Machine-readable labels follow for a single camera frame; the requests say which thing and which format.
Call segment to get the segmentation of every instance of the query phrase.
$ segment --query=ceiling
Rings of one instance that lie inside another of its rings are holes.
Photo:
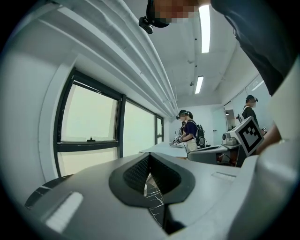
[[[133,14],[146,15],[147,0],[124,0]],[[167,72],[173,92],[178,101],[193,95],[193,101],[203,105],[201,99],[209,97],[222,81],[233,55],[236,39],[227,20],[210,7],[210,52],[201,53],[201,29],[199,13],[166,28],[154,28],[152,40]],[[195,96],[197,76],[204,80],[199,94]]]

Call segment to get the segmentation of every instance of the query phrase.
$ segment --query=ceiling light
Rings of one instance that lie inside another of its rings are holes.
[[[257,89],[260,85],[262,85],[264,83],[264,81],[261,81],[255,88],[252,89],[252,91],[254,91],[255,89]]]
[[[198,77],[197,86],[196,86],[196,92],[195,94],[198,94],[200,92],[202,82],[203,82],[203,76]]]
[[[201,23],[201,52],[210,51],[210,7],[205,5],[199,8]]]

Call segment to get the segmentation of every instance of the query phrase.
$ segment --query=black mesh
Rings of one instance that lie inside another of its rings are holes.
[[[150,161],[150,172],[162,194],[172,191],[181,183],[181,176],[154,157]]]
[[[149,176],[149,157],[128,168],[123,175],[124,181],[132,189],[144,194],[146,180]]]

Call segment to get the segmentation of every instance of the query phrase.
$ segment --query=door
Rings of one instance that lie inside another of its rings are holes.
[[[213,135],[214,145],[220,145],[222,143],[223,133],[227,132],[227,123],[224,113],[224,108],[212,112],[212,124],[213,124]]]

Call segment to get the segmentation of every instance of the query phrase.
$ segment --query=table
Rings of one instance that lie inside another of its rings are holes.
[[[166,155],[177,157],[177,158],[187,158],[188,156],[185,147],[174,148],[171,147],[168,142],[161,142],[160,144],[154,145],[149,149],[140,151],[140,153],[143,152],[164,153]]]

